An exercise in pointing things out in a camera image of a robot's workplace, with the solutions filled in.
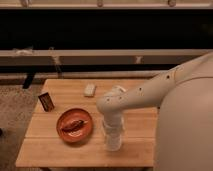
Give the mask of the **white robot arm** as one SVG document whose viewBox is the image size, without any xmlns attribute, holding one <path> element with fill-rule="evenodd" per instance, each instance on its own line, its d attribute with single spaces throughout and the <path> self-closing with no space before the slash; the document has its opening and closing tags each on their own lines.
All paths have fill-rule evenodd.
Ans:
<svg viewBox="0 0 213 171">
<path fill-rule="evenodd" d="M 97 101 L 108 144 L 120 146 L 122 114 L 159 109 L 153 171 L 213 171 L 213 52 Z"/>
</svg>

